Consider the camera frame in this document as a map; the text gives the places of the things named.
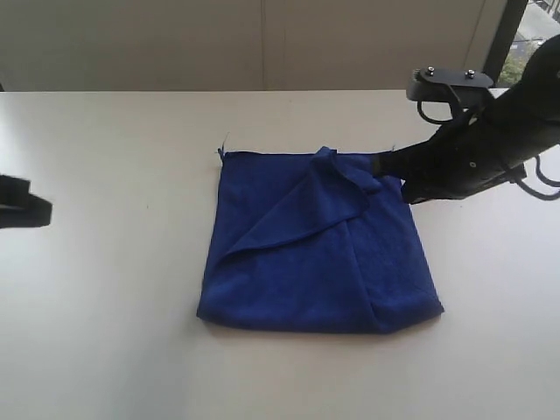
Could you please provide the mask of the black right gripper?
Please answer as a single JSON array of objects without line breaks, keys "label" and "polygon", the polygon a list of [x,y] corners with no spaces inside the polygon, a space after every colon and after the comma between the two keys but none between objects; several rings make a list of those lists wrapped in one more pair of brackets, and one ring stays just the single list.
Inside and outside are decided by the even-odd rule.
[{"label": "black right gripper", "polygon": [[401,194],[415,205],[462,200],[504,182],[543,201],[524,183],[524,164],[559,144],[559,41],[548,39],[531,56],[520,80],[443,140],[375,153],[372,175],[406,179]]}]

